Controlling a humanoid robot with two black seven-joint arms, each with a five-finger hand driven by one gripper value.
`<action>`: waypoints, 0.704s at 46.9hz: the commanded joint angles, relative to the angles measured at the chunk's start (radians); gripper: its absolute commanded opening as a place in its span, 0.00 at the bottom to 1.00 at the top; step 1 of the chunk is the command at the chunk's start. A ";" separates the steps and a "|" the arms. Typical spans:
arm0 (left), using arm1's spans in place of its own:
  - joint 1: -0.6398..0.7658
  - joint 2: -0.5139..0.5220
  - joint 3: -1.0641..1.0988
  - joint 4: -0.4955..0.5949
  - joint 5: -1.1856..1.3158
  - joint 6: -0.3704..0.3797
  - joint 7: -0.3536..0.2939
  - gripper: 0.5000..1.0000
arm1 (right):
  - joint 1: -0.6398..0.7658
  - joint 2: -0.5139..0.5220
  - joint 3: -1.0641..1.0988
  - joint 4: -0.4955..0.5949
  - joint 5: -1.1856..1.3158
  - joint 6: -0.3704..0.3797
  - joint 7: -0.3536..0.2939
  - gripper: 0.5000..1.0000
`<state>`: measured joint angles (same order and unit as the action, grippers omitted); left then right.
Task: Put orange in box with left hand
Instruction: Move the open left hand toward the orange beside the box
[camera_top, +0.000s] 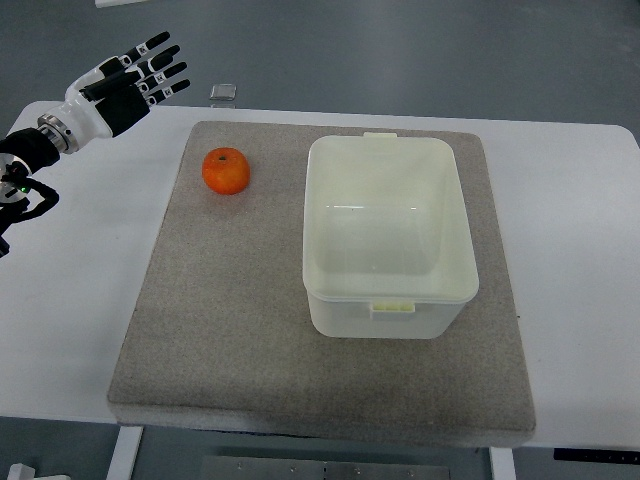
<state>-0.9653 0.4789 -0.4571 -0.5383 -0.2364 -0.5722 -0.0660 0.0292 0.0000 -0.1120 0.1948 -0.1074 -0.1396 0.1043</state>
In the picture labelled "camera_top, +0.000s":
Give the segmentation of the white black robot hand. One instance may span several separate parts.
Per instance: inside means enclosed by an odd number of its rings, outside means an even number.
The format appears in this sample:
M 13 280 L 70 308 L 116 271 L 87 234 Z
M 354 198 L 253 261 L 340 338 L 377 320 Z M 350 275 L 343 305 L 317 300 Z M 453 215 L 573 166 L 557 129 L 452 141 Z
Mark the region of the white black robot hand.
M 180 47 L 168 46 L 169 39 L 161 32 L 79 77 L 64 102 L 38 119 L 37 130 L 64 154 L 129 130 L 152 107 L 190 86 L 175 79 L 187 64 L 175 60 Z

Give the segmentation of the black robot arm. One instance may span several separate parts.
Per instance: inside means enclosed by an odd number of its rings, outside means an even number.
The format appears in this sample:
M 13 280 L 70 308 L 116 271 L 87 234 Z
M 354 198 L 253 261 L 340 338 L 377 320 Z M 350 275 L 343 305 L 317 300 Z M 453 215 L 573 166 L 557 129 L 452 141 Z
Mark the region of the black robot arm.
M 57 132 L 45 125 L 15 131 L 1 141 L 1 235 L 58 203 L 57 191 L 33 174 L 55 164 L 64 147 Z

